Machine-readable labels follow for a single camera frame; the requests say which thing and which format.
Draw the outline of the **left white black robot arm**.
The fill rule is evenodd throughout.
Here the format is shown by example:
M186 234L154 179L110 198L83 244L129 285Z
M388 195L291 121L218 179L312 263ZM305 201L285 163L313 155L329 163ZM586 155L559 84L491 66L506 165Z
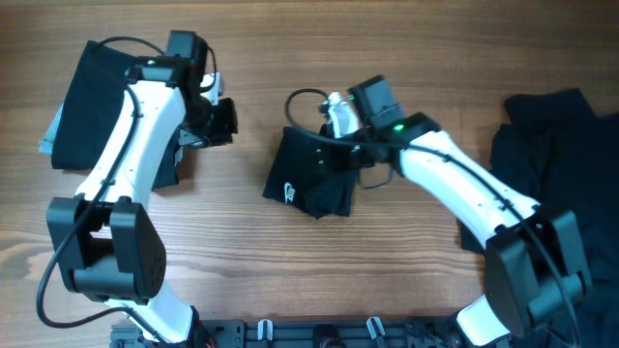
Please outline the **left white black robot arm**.
M154 347L212 347L197 310L165 279L166 253L147 207L170 139L193 147L228 144L238 130L213 49L174 31L166 49L139 56L121 87L123 104L101 156L72 198L54 198L46 222L54 253L47 270L65 287L121 312Z

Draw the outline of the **dark green t-shirt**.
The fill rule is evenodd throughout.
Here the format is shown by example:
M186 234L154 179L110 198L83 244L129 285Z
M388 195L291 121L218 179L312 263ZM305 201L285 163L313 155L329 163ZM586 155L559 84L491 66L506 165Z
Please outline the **dark green t-shirt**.
M348 217L356 187L355 171L337 170L317 140L285 127L262 196L320 219Z

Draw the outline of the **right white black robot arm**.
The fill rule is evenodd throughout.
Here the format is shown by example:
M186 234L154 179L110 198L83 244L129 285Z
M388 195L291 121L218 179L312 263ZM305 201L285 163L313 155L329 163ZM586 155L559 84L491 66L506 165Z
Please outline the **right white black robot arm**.
M575 214L545 206L509 187L470 159L426 114L407 116L381 75L327 95L319 110L329 143L346 168L387 163L441 202L473 235L486 262L484 291L456 316L474 345L547 330L575 316L591 287Z

